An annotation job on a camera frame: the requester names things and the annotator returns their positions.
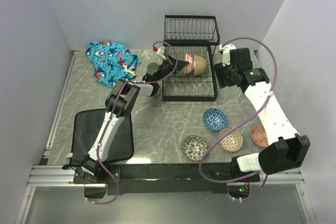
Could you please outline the orange floral bowl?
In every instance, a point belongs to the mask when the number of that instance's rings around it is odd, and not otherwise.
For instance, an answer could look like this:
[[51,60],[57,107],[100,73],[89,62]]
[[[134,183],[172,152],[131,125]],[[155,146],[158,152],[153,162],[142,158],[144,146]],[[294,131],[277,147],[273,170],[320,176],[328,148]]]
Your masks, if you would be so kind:
[[188,62],[187,66],[184,68],[184,74],[190,74],[194,70],[194,56],[191,54],[185,54],[185,61]]

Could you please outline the white beige bowl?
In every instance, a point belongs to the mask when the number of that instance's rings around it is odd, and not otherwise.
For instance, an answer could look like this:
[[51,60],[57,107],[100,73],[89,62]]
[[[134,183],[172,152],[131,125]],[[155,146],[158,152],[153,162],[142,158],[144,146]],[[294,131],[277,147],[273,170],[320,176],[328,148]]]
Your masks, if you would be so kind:
[[206,60],[198,55],[194,56],[194,76],[202,75],[206,70]]

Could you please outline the black wire dish rack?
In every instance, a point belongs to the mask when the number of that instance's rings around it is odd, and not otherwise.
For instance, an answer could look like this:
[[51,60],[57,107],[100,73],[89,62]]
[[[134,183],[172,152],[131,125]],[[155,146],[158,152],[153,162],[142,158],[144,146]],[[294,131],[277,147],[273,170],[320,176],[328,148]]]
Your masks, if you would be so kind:
[[164,17],[165,54],[187,63],[162,83],[162,100],[212,102],[218,95],[213,56],[220,42],[215,16],[169,15]]

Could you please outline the black leaf pattern bowl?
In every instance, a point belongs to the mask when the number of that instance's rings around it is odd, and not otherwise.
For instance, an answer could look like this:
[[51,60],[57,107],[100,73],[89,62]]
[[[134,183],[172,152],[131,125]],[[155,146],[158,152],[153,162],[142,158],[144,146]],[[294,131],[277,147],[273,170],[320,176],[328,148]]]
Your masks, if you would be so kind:
[[189,161],[200,161],[207,150],[206,142],[197,135],[187,136],[181,143],[181,152]]

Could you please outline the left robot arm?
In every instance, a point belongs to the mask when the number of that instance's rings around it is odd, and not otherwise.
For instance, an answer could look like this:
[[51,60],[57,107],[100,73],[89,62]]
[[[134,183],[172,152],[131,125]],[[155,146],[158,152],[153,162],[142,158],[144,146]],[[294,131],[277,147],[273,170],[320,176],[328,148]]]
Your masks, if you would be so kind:
[[134,153],[131,111],[137,98],[154,96],[160,81],[171,74],[185,73],[186,69],[193,69],[191,60],[165,56],[160,65],[148,64],[141,81],[118,80],[104,109],[77,113],[69,165],[76,168],[78,176],[99,183],[106,173],[103,164],[130,159]]

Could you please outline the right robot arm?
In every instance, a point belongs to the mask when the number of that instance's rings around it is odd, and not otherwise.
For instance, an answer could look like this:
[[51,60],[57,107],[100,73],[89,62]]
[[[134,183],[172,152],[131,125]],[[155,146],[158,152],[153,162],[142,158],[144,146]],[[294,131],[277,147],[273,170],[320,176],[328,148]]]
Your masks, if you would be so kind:
[[300,135],[285,116],[271,90],[271,82],[262,68],[254,68],[248,48],[221,46],[222,62],[215,65],[220,88],[237,86],[252,103],[266,131],[268,147],[260,153],[234,157],[231,178],[242,181],[248,172],[267,175],[299,168],[310,147],[306,135]]

